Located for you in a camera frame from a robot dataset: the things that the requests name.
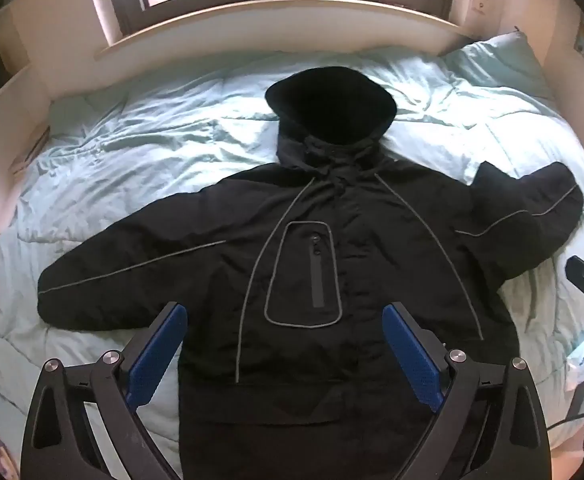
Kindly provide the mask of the light green pillow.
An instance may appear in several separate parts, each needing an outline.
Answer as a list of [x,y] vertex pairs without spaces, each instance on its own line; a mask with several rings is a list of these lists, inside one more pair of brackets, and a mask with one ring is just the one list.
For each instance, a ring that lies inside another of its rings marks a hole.
[[474,41],[445,54],[442,62],[473,86],[511,88],[548,107],[556,107],[542,66],[527,36],[519,30]]

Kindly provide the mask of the cream curved bed frame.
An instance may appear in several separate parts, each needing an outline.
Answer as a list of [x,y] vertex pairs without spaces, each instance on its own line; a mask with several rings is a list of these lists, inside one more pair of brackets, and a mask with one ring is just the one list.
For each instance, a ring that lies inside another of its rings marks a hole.
[[440,55],[466,44],[451,23],[354,0],[263,0],[221,6],[108,36],[92,0],[15,0],[0,10],[0,232],[16,196],[10,167],[53,99],[115,84],[181,58],[227,51],[355,52],[403,46]]

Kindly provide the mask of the white wall socket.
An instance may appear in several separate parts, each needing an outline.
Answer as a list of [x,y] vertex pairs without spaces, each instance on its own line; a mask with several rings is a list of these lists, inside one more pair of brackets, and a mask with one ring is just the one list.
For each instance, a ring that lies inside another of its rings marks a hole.
[[472,0],[470,7],[474,12],[485,15],[488,9],[488,0]]

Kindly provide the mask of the light green duvet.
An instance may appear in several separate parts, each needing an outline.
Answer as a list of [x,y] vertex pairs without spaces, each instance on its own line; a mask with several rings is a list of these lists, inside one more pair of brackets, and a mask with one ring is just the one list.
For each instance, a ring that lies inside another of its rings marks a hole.
[[[511,88],[485,88],[441,60],[403,48],[358,54],[228,54],[179,62],[51,110],[52,138],[26,174],[0,237],[0,437],[19,453],[30,398],[45,359],[95,359],[124,332],[70,333],[38,318],[45,264],[158,198],[195,191],[275,157],[268,84],[313,66],[342,64],[383,84],[399,106],[385,138],[403,156],[462,181],[480,162],[528,174],[554,160],[576,171],[584,149],[544,105]],[[584,256],[584,220],[558,255]]]

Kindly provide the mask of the black hooded jacket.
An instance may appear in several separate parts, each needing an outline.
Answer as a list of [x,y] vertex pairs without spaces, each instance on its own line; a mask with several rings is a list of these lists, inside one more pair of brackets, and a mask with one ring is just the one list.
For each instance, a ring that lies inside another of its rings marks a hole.
[[178,362],[188,479],[390,479],[431,411],[382,330],[400,302],[472,359],[520,351],[504,282],[551,258],[584,196],[554,162],[470,183],[392,159],[393,97],[346,67],[273,84],[278,159],[157,200],[42,272],[37,309],[62,330],[148,326],[188,312]]

